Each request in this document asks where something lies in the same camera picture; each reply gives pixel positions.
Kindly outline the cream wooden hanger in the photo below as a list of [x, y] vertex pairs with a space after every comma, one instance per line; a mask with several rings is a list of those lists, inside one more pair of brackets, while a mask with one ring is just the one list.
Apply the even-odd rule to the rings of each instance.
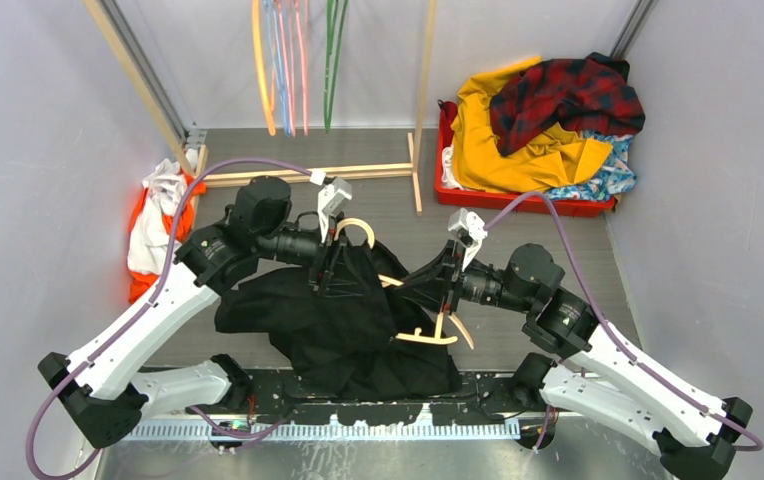
[[[357, 227], [364, 231], [366, 243], [370, 249], [376, 245], [376, 234], [368, 222], [360, 218], [346, 218], [339, 220], [334, 228], [333, 238], [338, 240], [342, 232], [348, 227]], [[444, 325], [449, 320], [457, 330], [457, 335], [446, 336], [444, 334]], [[449, 346], [463, 340], [470, 350], [475, 349], [475, 342], [472, 335], [464, 326], [461, 319], [454, 313], [444, 313], [441, 311], [436, 315], [434, 330], [431, 335], [426, 335], [421, 327], [415, 327], [411, 333], [400, 332], [395, 336], [396, 339], [411, 343], [420, 343], [436, 346]]]

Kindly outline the black pleated skirt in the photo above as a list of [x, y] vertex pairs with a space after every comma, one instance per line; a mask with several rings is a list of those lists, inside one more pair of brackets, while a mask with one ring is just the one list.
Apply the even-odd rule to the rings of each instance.
[[379, 278], [408, 271], [383, 243], [346, 250], [357, 296], [316, 295], [308, 271], [284, 267], [241, 283], [223, 295], [214, 317], [221, 334], [265, 333], [293, 370], [337, 397], [360, 401], [425, 398], [452, 393], [460, 372], [447, 347], [397, 339], [431, 330], [429, 315]]

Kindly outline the blue patterned garment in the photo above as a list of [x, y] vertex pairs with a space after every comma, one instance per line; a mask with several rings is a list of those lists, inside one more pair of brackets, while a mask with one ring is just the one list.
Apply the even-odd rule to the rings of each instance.
[[631, 191], [637, 182], [637, 175], [629, 166], [629, 149], [635, 139], [632, 134], [604, 135], [595, 131], [581, 131], [586, 140], [597, 140], [612, 146], [600, 169], [587, 182], [552, 188], [546, 195], [553, 201], [581, 200], [607, 202]]

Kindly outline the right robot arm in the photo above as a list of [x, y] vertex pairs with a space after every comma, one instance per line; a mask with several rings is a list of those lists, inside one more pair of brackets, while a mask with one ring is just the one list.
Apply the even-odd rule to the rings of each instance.
[[724, 478], [752, 407], [709, 394], [661, 365], [562, 287], [564, 275], [538, 244], [516, 248], [499, 269], [449, 241], [394, 290], [446, 317], [462, 301], [524, 315], [522, 331], [539, 350], [515, 372], [520, 407], [572, 411], [618, 431], [677, 479]]

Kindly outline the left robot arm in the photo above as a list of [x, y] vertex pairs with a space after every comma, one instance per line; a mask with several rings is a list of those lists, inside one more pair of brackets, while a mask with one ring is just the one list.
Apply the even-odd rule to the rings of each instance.
[[305, 229], [289, 218], [286, 181], [253, 178], [219, 221], [189, 234], [160, 279], [102, 333], [70, 354], [53, 352], [40, 361], [40, 374], [92, 447], [109, 447], [141, 420], [172, 410], [217, 405], [235, 413], [246, 406], [248, 378], [229, 356], [152, 373], [143, 365], [191, 318], [255, 274], [261, 260], [306, 269], [311, 294], [358, 293], [359, 279], [343, 257], [351, 185], [326, 176], [318, 183], [317, 224]]

